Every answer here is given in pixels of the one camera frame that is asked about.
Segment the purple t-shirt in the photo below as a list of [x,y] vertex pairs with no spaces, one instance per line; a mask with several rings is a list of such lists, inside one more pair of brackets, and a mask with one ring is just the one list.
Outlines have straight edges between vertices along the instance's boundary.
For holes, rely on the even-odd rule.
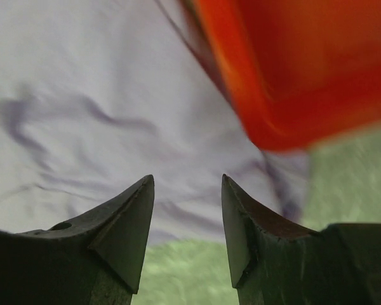
[[149,243],[224,238],[227,174],[299,220],[304,154],[259,151],[176,1],[0,1],[0,229],[48,229],[151,174]]

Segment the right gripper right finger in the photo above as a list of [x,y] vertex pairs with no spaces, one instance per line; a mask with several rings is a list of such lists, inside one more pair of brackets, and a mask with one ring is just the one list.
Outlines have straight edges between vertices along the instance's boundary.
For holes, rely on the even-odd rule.
[[381,304],[381,224],[314,231],[222,177],[222,217],[240,304]]

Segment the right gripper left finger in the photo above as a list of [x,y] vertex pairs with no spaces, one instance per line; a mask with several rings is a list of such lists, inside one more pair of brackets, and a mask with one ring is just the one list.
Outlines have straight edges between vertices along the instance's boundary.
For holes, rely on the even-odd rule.
[[0,231],[0,304],[129,304],[154,206],[147,175],[49,230]]

